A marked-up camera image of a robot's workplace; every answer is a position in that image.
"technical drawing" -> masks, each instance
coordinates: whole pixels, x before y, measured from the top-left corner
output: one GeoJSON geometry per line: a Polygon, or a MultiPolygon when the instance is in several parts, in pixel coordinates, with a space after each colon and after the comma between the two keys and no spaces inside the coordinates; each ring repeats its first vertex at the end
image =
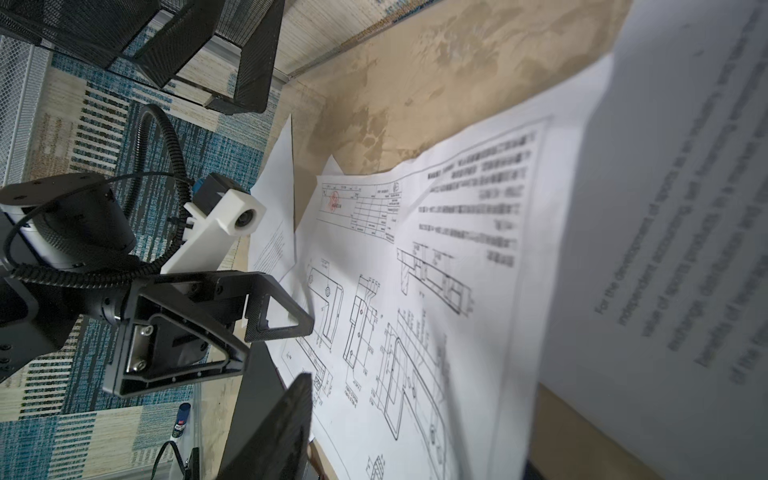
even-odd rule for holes
{"type": "Polygon", "coordinates": [[[346,338],[343,354],[347,365],[344,393],[355,407],[357,407],[359,393],[362,391],[362,381],[368,376],[366,364],[374,353],[371,336],[379,314],[371,305],[371,300],[378,291],[379,282],[361,275],[357,282],[355,302],[349,315],[349,335],[346,338]]]}
{"type": "Polygon", "coordinates": [[[307,343],[304,337],[297,337],[293,340],[299,344],[301,350],[290,348],[290,346],[295,344],[293,341],[289,340],[283,349],[283,361],[294,376],[298,376],[301,372],[309,372],[312,374],[315,390],[312,402],[313,405],[316,405],[321,394],[324,394],[326,397],[330,395],[333,376],[326,368],[325,363],[323,363],[315,351],[312,350],[312,347],[307,343]]]}
{"type": "Polygon", "coordinates": [[[377,185],[323,184],[317,220],[395,242],[399,182],[377,185]]]}
{"type": "Polygon", "coordinates": [[[379,455],[376,457],[376,460],[371,460],[371,458],[368,457],[366,473],[370,480],[384,480],[384,456],[379,455]]]}
{"type": "Polygon", "coordinates": [[[429,288],[456,313],[464,315],[472,311],[472,290],[447,272],[447,253],[439,252],[420,243],[413,244],[413,252],[397,249],[400,269],[400,290],[408,295],[409,278],[412,276],[429,288]]]}
{"type": "Polygon", "coordinates": [[[315,333],[330,349],[339,324],[344,289],[317,268],[311,269],[307,284],[315,297],[315,305],[320,306],[315,310],[315,333]]]}
{"type": "Polygon", "coordinates": [[[425,354],[424,346],[412,338],[414,333],[403,320],[411,313],[398,312],[398,326],[387,324],[383,358],[371,402],[384,414],[395,440],[399,439],[403,410],[407,409],[421,432],[436,478],[452,478],[454,457],[448,426],[440,405],[445,403],[441,382],[442,354],[436,359],[425,354]]]}
{"type": "Polygon", "coordinates": [[[344,359],[353,369],[361,355],[366,356],[371,344],[373,325],[376,322],[376,309],[371,306],[371,299],[379,291],[379,282],[360,276],[352,314],[349,316],[349,335],[346,339],[344,359]]]}

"paper sheet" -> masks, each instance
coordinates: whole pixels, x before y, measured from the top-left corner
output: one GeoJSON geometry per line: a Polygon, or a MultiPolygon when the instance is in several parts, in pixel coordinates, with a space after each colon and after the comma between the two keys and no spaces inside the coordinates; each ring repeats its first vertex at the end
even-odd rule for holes
{"type": "Polygon", "coordinates": [[[268,346],[286,383],[313,374],[312,431],[340,478],[522,471],[575,161],[610,72],[389,172],[319,178],[308,255],[282,282],[315,329],[268,346]]]}
{"type": "MultiPolygon", "coordinates": [[[[322,175],[344,175],[333,155],[326,161],[322,175]]],[[[315,216],[316,212],[320,209],[320,201],[322,199],[323,189],[318,185],[315,187],[312,197],[310,197],[310,201],[304,210],[304,215],[296,227],[296,233],[294,234],[296,241],[296,265],[280,281],[280,284],[289,293],[301,291],[302,284],[306,281],[303,265],[306,263],[307,255],[310,252],[310,245],[312,244],[316,226],[315,216]]],[[[273,302],[272,299],[270,299],[267,312],[269,312],[267,317],[271,328],[296,325],[296,321],[288,317],[288,312],[279,303],[273,302]]],[[[276,340],[271,343],[271,346],[274,347],[277,343],[284,343],[284,340],[276,340]]]]}
{"type": "Polygon", "coordinates": [[[250,236],[248,270],[269,273],[280,280],[296,263],[290,116],[250,194],[266,207],[266,214],[250,236]]]}
{"type": "Polygon", "coordinates": [[[636,0],[542,382],[662,477],[768,478],[768,4],[636,0]]]}

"stained wooden surface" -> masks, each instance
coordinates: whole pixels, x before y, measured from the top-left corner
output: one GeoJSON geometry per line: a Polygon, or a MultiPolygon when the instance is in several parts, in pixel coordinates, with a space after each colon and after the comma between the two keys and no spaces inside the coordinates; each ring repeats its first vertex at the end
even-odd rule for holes
{"type": "Polygon", "coordinates": [[[429,0],[286,0],[275,68],[293,77],[429,0]]]}
{"type": "MultiPolygon", "coordinates": [[[[442,0],[292,80],[267,155],[292,114],[296,224],[329,155],[345,174],[416,157],[601,57],[630,3],[442,0]]],[[[530,458],[550,480],[658,478],[543,387],[530,458]]]]}

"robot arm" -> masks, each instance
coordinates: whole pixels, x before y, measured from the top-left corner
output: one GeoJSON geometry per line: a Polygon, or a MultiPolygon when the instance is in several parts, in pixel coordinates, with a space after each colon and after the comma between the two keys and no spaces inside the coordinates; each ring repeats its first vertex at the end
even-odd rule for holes
{"type": "MultiPolygon", "coordinates": [[[[1,189],[0,235],[5,238],[31,209],[89,181],[92,189],[54,202],[21,226],[22,235],[11,243],[15,262],[87,275],[136,268],[137,260],[129,255],[133,233],[111,190],[95,174],[60,175],[1,189]]],[[[184,208],[191,214],[184,241],[159,274],[103,288],[73,288],[18,280],[12,266],[0,268],[0,381],[36,356],[60,349],[80,314],[117,327],[103,388],[123,397],[241,374],[248,347],[232,332],[246,298],[246,316],[257,325],[260,340],[312,332],[313,318],[272,276],[215,271],[235,239],[255,231],[264,206],[232,180],[211,174],[184,208]],[[298,325],[270,329],[270,297],[298,325]],[[222,351],[225,360],[200,363],[209,345],[222,351]]]]}

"wooden tabletop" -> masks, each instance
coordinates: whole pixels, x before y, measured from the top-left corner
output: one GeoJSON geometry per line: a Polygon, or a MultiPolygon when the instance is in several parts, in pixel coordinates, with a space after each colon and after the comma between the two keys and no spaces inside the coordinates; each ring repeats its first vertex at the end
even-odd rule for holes
{"type": "MultiPolygon", "coordinates": [[[[600,58],[630,3],[442,0],[293,79],[283,86],[265,158],[291,114],[296,224],[329,155],[345,174],[418,156],[600,58]]],[[[228,388],[223,395],[234,394],[228,388]]],[[[209,397],[217,402],[216,393],[209,397]]],[[[204,454],[216,450],[212,444],[204,454]]],[[[529,455],[549,480],[658,478],[544,387],[529,455]]],[[[216,470],[206,470],[213,478],[216,470]]]]}

